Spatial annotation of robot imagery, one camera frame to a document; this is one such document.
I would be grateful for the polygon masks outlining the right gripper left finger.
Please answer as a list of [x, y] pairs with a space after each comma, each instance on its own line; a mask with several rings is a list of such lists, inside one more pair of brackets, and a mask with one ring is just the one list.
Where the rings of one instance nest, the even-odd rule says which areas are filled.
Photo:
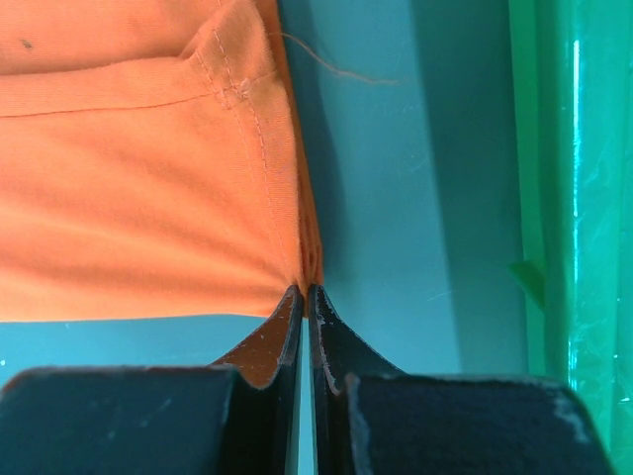
[[293, 474], [303, 297], [203, 366], [39, 367], [1, 391], [5, 474]]

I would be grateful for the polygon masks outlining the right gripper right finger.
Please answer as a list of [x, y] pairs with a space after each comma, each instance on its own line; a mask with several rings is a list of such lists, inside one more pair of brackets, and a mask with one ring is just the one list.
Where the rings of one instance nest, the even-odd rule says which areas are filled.
[[587, 409], [533, 377], [420, 376], [309, 293], [319, 474], [610, 474]]

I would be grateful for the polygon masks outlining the orange t shirt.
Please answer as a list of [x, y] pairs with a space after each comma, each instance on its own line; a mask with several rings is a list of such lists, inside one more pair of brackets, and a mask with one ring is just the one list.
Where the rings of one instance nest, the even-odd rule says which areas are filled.
[[1, 324], [243, 314], [323, 280], [275, 1], [1, 5]]

